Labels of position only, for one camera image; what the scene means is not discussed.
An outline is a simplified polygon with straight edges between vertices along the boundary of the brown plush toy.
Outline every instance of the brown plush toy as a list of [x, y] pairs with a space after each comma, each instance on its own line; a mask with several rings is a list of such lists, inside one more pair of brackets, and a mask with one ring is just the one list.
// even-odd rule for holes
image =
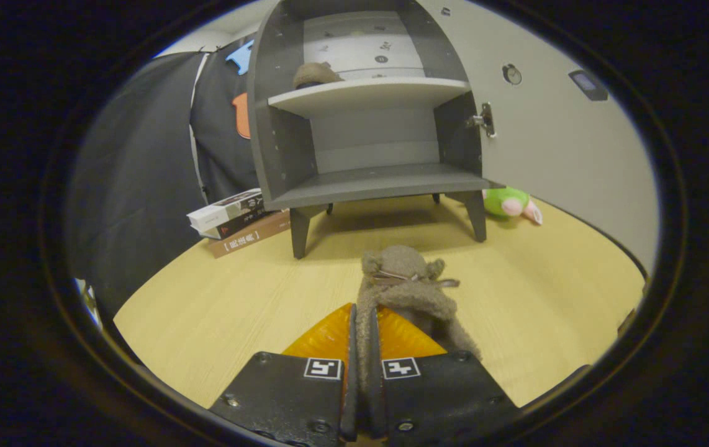
[[426, 263], [409, 246], [389, 246], [382, 252], [363, 255], [363, 282], [357, 300], [357, 348], [361, 389], [366, 387], [371, 311], [378, 305], [391, 308], [422, 329], [446, 351], [468, 350], [481, 359], [471, 336], [456, 318], [456, 302], [440, 290], [458, 286], [457, 280], [438, 281], [443, 260]]

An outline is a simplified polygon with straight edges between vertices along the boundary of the black curtain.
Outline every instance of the black curtain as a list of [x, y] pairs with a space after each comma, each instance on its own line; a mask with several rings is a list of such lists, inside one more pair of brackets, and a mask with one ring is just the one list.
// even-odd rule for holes
[[188, 128], [202, 58], [149, 62], [100, 112], [80, 149], [65, 207], [68, 260], [107, 317], [199, 241], [186, 214], [205, 204]]
[[232, 104], [239, 94], [246, 93], [247, 73], [239, 76], [238, 65], [225, 60], [253, 37], [255, 34], [243, 37], [210, 54], [197, 80], [192, 129], [209, 203], [258, 187], [250, 140], [238, 134]]
[[[250, 140], [232, 104], [246, 73], [225, 58], [255, 35], [208, 55], [151, 60], [94, 121], [74, 167], [66, 204], [68, 259], [111, 319], [159, 269], [197, 243], [186, 214], [205, 206], [189, 124], [208, 202], [258, 187]], [[192, 104], [192, 89], [195, 88]]]

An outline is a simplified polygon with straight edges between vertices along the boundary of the table surface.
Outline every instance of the table surface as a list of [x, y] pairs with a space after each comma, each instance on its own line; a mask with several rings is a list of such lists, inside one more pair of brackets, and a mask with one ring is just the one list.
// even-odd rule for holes
[[201, 241], [153, 276], [114, 317], [147, 368], [210, 407], [256, 351], [280, 353], [357, 300], [360, 257], [389, 245], [446, 261], [446, 293], [482, 349], [485, 368], [524, 405], [596, 362], [638, 305], [644, 279], [621, 249], [567, 213], [488, 218], [477, 243], [465, 207], [442, 196], [335, 204], [311, 221], [307, 255], [290, 232], [215, 258]]

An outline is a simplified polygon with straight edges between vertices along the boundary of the book cover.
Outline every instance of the book cover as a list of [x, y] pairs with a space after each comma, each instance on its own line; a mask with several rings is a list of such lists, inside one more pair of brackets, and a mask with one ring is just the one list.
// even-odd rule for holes
[[289, 210], [278, 211], [250, 224], [232, 237], [219, 241], [212, 241], [208, 248], [215, 258], [221, 258], [228, 253], [241, 250], [265, 238], [273, 237], [291, 227], [291, 213]]
[[189, 218], [189, 225], [202, 233], [224, 224], [228, 220], [233, 220], [239, 215], [253, 211], [258, 206], [263, 207], [263, 195], [260, 187], [201, 207], [201, 209], [190, 212], [186, 216]]
[[205, 232], [199, 232], [202, 237], [213, 238], [213, 240], [223, 240], [224, 238], [231, 237], [233, 233], [240, 232], [248, 225], [253, 224], [257, 220], [260, 220], [273, 212], [266, 211], [263, 207], [263, 202], [259, 206], [255, 207], [252, 211], [246, 212], [243, 215], [239, 215], [227, 222], [218, 225], [216, 227], [210, 228]]

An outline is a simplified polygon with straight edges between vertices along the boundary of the cabinet shelf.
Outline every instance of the cabinet shelf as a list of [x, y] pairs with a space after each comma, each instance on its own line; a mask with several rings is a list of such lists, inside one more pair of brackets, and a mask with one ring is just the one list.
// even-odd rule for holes
[[471, 85], [455, 79], [385, 77], [332, 82], [269, 98], [269, 105], [312, 119], [337, 111], [429, 108], [468, 93]]
[[489, 182], [472, 172], [442, 163], [380, 166], [312, 176], [272, 200], [272, 209], [486, 189]]

